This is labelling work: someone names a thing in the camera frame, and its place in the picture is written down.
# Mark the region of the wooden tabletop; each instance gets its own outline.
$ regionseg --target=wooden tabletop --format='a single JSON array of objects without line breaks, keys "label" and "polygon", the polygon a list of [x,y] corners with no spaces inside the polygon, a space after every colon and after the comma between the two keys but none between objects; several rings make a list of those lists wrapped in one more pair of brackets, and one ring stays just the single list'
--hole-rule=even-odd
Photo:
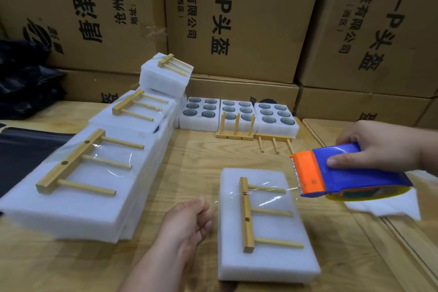
[{"label": "wooden tabletop", "polygon": [[[305,126],[322,146],[333,146],[342,130],[350,122],[304,119]],[[421,221],[407,216],[383,218],[399,241],[419,260],[425,272],[438,283],[438,183],[411,173],[407,174],[417,190]]]},{"label": "wooden tabletop", "polygon": [[[76,133],[106,105],[58,102],[24,122],[8,126]],[[301,124],[295,151],[320,146]],[[219,283],[217,222],[198,248],[186,291],[435,291],[426,275],[385,223],[352,213],[338,202],[299,196],[285,143],[275,154],[264,141],[216,139],[213,133],[176,130],[157,173],[143,215],[129,242],[53,241],[46,234],[15,227],[0,218],[0,291],[108,292],[118,285],[151,246],[164,214],[175,203],[204,195],[217,213],[220,173],[224,167],[279,170],[286,174],[301,219],[322,269],[310,285]]]}]

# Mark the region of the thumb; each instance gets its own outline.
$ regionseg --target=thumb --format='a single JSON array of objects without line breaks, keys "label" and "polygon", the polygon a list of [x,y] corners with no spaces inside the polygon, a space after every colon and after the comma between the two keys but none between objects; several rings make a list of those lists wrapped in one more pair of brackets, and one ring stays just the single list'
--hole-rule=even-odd
[{"label": "thumb", "polygon": [[193,201],[190,204],[190,209],[196,214],[200,214],[205,207],[205,198],[203,196],[200,196],[195,201]]},{"label": "thumb", "polygon": [[327,166],[332,168],[372,168],[370,156],[366,151],[332,156],[327,160]]}]

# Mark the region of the wooden stand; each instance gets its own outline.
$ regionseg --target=wooden stand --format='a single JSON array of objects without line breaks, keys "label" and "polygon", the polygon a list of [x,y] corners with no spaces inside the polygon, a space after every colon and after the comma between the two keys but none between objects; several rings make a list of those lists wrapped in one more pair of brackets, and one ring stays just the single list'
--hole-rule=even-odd
[{"label": "wooden stand", "polygon": [[252,253],[255,248],[256,243],[264,243],[268,245],[283,246],[283,247],[293,247],[293,248],[303,248],[303,244],[300,242],[280,240],[280,239],[270,239],[270,238],[258,238],[254,237],[254,230],[252,226],[252,212],[258,214],[268,214],[268,215],[279,215],[293,217],[293,212],[281,211],[273,209],[261,209],[251,207],[249,200],[249,190],[262,190],[262,191],[277,191],[278,193],[286,193],[286,190],[281,190],[277,188],[269,188],[264,186],[249,185],[248,179],[245,177],[240,177],[240,215],[241,215],[241,225],[242,225],[242,244],[244,253]]},{"label": "wooden stand", "polygon": [[171,71],[174,71],[175,73],[178,73],[179,75],[185,77],[187,77],[187,75],[189,75],[191,71],[189,64],[186,64],[185,62],[176,59],[171,53],[158,61],[158,67],[170,69]]},{"label": "wooden stand", "polygon": [[52,168],[40,181],[36,183],[36,190],[38,190],[38,192],[42,194],[51,194],[55,189],[58,188],[59,185],[63,185],[102,195],[115,196],[115,190],[65,180],[65,178],[67,178],[79,166],[82,160],[87,160],[93,163],[103,163],[115,167],[125,168],[127,170],[130,170],[132,168],[132,166],[128,164],[113,162],[106,159],[94,158],[93,156],[90,156],[90,154],[94,150],[94,146],[100,144],[103,141],[141,150],[145,149],[145,146],[141,144],[106,137],[104,129],[96,129],[96,131],[89,137],[87,137],[83,143],[78,145],[78,147],[73,150],[65,158],[64,161],[60,162],[58,165]]},{"label": "wooden stand", "polygon": [[278,147],[277,147],[277,141],[287,142],[287,145],[289,146],[291,153],[294,154],[294,151],[292,148],[292,143],[291,143],[293,138],[291,136],[255,133],[255,138],[258,139],[258,144],[260,145],[260,152],[262,152],[262,153],[265,151],[263,150],[263,144],[261,143],[261,141],[262,140],[269,140],[269,141],[272,141],[272,143],[274,145],[275,152],[277,154],[280,153],[280,151],[278,150]]},{"label": "wooden stand", "polygon": [[145,103],[140,103],[138,100],[141,99],[141,97],[146,97],[146,98],[149,98],[149,99],[152,99],[155,101],[159,101],[162,103],[166,103],[166,104],[169,102],[169,101],[163,100],[163,99],[158,98],[158,97],[146,95],[144,90],[137,90],[135,93],[133,93],[132,95],[129,95],[123,101],[121,101],[116,106],[114,106],[112,108],[112,114],[113,115],[121,115],[122,113],[126,113],[128,115],[132,115],[134,117],[153,122],[154,118],[148,117],[146,115],[141,115],[139,113],[131,112],[128,110],[133,105],[139,105],[139,106],[151,109],[151,110],[156,110],[158,112],[162,111],[162,108],[160,108],[160,107],[156,107],[156,106],[145,104]]},{"label": "wooden stand", "polygon": [[252,132],[252,129],[254,127],[255,115],[254,114],[252,115],[251,125],[249,127],[248,132],[239,132],[239,120],[240,120],[240,113],[238,113],[236,116],[236,121],[234,122],[234,130],[233,131],[225,130],[224,129],[225,112],[223,112],[220,120],[219,131],[216,133],[216,138],[230,139],[230,140],[247,140],[247,141],[254,140],[254,133]]}]

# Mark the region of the human hand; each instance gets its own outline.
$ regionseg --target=human hand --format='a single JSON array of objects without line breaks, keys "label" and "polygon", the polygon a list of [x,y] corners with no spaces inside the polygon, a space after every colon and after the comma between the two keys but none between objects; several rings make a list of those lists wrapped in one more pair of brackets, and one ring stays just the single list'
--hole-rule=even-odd
[{"label": "human hand", "polygon": [[361,151],[327,160],[334,168],[410,171],[421,168],[421,148],[429,132],[405,126],[360,120],[344,129],[337,145],[357,142]]},{"label": "human hand", "polygon": [[196,246],[211,232],[213,210],[204,197],[181,202],[164,216],[156,243],[175,247],[185,263],[194,255]]}]

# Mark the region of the circular hole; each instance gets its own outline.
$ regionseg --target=circular hole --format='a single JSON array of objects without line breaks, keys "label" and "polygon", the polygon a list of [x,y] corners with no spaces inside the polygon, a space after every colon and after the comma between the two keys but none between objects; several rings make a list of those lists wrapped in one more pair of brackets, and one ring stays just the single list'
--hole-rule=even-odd
[{"label": "circular hole", "polygon": [[246,121],[251,121],[252,120],[252,115],[249,115],[249,114],[242,115],[242,119],[246,120]]},{"label": "circular hole", "polygon": [[284,105],[275,105],[274,106],[277,110],[286,111],[286,106]]},{"label": "circular hole", "polygon": [[263,115],[273,115],[274,112],[272,112],[271,110],[260,110],[260,113]]},{"label": "circular hole", "polygon": [[251,113],[252,110],[251,110],[249,107],[241,107],[241,108],[240,108],[240,112],[243,112],[243,113]]},{"label": "circular hole", "polygon": [[222,110],[224,110],[225,112],[234,112],[236,109],[232,106],[224,106]]},{"label": "circular hole", "polygon": [[193,117],[194,115],[196,115],[198,112],[196,110],[184,110],[183,111],[184,115],[189,116],[189,117]]},{"label": "circular hole", "polygon": [[290,113],[287,111],[278,111],[277,114],[282,117],[290,117]]},{"label": "circular hole", "polygon": [[286,125],[293,125],[295,124],[295,121],[291,118],[281,118],[280,120],[282,123],[286,124]]},{"label": "circular hole", "polygon": [[205,118],[213,118],[216,115],[216,113],[211,111],[204,111],[202,112],[202,116]]},{"label": "circular hole", "polygon": [[263,117],[262,119],[264,122],[268,124],[273,124],[277,121],[274,117]]},{"label": "circular hole", "polygon": [[213,110],[216,110],[216,105],[207,104],[207,105],[204,105],[204,109],[209,110],[209,111],[213,111]]},{"label": "circular hole", "polygon": [[197,109],[199,107],[199,104],[196,103],[189,103],[186,105],[189,109]]},{"label": "circular hole", "polygon": [[234,120],[236,119],[236,115],[234,113],[225,113],[225,119]]}]

